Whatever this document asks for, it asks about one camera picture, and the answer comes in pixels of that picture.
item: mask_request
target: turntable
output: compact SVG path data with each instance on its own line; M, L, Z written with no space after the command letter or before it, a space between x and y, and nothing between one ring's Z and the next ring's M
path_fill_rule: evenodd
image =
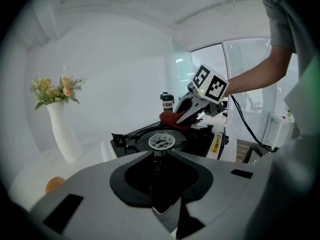
M216 153L217 159L221 157L225 144L229 142L226 131L214 132L213 125L199 127L194 124L190 129L182 131L169 127L164 123L156 122L129 134L112 134L112 148L118 158L149 151L149 139L158 134L168 134L174 137L173 150L183 151L200 157L206 157L208 153Z

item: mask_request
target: white vase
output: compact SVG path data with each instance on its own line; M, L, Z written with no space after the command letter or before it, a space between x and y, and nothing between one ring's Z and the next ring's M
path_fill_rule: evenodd
M84 153L75 131L64 117L65 104L61 101L46 105L48 108L55 141L68 163L78 160Z

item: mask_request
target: yellow label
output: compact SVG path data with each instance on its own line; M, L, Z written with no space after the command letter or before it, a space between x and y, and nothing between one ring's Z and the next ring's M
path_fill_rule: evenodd
M219 153L221 139L222 139L221 135L218 135L216 137L215 143L212 145L212 148L210 150L212 153L214 153L214 154L218 154Z

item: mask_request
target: glass wall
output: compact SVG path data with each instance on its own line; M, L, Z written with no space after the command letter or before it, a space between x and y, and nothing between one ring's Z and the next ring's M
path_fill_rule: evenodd
M226 58L221 43L193 51L192 60L197 69L201 64L205 64L228 79Z
M230 78L234 78L258 65L270 54L265 38L243 39L224 42ZM266 128L269 112L274 110L276 87L247 91L233 95L240 104L244 119L256 137L261 140ZM239 139L254 142L242 122L232 100L229 101L228 123L234 124Z
M191 52L174 39L172 39L172 45L176 69L176 75L173 76L175 78L174 98L179 100L188 92L187 85L190 83L195 71Z
M278 115L286 116L288 113L288 107L284 102L285 97L293 89L293 87L299 81L299 67L298 57L295 53L292 54L291 60L286 71L285 77L276 83L275 104L273 112Z

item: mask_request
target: gray sleeve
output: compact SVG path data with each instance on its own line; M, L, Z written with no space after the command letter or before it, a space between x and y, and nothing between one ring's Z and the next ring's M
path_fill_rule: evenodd
M262 0L269 17L272 46L279 46L296 52L295 42L286 11L274 0Z

